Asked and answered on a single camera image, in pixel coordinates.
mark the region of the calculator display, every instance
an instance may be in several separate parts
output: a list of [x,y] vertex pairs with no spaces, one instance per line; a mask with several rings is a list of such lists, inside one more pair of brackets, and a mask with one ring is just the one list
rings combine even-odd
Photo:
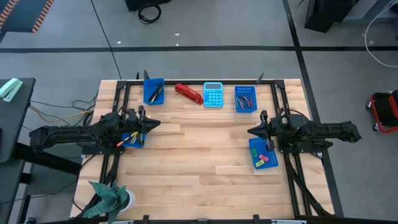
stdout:
[[220,84],[206,84],[207,89],[219,90],[221,88]]

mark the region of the blue basket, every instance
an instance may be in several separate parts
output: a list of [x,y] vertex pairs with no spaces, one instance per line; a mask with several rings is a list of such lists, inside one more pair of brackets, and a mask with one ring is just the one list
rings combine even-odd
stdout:
[[154,78],[154,79],[146,79],[144,80],[144,103],[148,105],[161,105],[164,103],[164,87],[160,95],[157,96],[156,100],[153,102],[149,101],[149,98],[154,94],[157,87],[163,84],[164,86],[164,79],[163,78]]
[[[123,133],[123,134],[122,134],[122,139],[121,139],[121,140],[126,139],[129,135],[130,135],[130,133]],[[130,141],[127,140],[127,141],[125,141],[125,142],[122,144],[122,146],[124,146],[124,147],[143,148],[146,138],[147,138],[147,135],[146,135],[146,134],[143,134],[143,135],[142,135],[142,145],[138,144],[138,141],[135,141],[134,144],[130,144]]]
[[[256,169],[265,169],[278,166],[278,158],[276,157],[275,149],[271,151],[267,150],[267,140],[261,138],[249,139],[250,154],[253,159],[253,166]],[[256,163],[260,161],[259,156],[263,155],[269,158],[268,162],[263,163],[263,165],[256,167]]]
[[[243,109],[238,101],[238,97],[244,95],[248,100],[250,100],[250,96],[252,98],[253,107],[250,108],[245,105],[245,109]],[[256,89],[254,86],[236,86],[235,87],[235,107],[236,112],[238,113],[252,113],[257,110],[257,98],[256,98]]]

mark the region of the potted plant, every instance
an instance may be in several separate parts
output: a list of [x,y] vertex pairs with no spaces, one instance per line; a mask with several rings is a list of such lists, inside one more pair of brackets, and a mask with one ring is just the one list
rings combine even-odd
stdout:
[[102,201],[89,208],[83,218],[107,213],[108,224],[112,224],[119,212],[129,210],[136,202],[136,196],[126,190],[126,186],[119,188],[116,181],[113,182],[112,187],[91,181],[89,183],[93,186],[95,193],[102,198]]

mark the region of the wooden table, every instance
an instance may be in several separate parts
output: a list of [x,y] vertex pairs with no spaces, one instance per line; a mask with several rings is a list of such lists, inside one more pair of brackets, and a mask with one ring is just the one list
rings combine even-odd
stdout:
[[[111,112],[116,82],[101,82],[93,122]],[[300,80],[288,79],[285,85],[290,107],[308,115]],[[202,92],[202,85],[190,88]],[[267,110],[270,118],[275,116],[270,86],[256,85],[256,93],[259,109],[247,114],[235,111],[234,85],[224,85],[222,109],[199,106],[171,85],[165,87],[163,105],[144,105],[142,86],[133,86],[128,108],[144,105],[147,115],[162,124],[148,134],[144,149],[126,148],[120,158],[118,184],[133,191],[137,203],[118,218],[252,219],[254,214],[260,218],[293,218],[283,155],[277,150],[279,167],[253,168],[248,139],[255,136],[247,130],[260,123],[261,110]],[[301,159],[308,189],[326,211],[333,213],[321,160],[310,154],[301,154]],[[75,194],[80,207],[94,194],[88,180],[99,180],[102,161],[103,156],[96,156],[80,172]],[[297,196],[304,214],[302,196]],[[79,212],[73,206],[71,216]]]

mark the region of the caster wheel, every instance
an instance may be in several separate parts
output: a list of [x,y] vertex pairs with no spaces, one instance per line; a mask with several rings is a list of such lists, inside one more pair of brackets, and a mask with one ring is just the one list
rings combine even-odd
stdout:
[[372,108],[372,103],[371,103],[371,102],[367,103],[367,105],[365,106],[365,108],[366,108],[367,110],[370,110],[370,109]]
[[377,124],[374,124],[372,129],[373,129],[373,131],[379,131],[379,127],[377,126]]
[[36,219],[33,217],[26,217],[24,224],[36,224]]

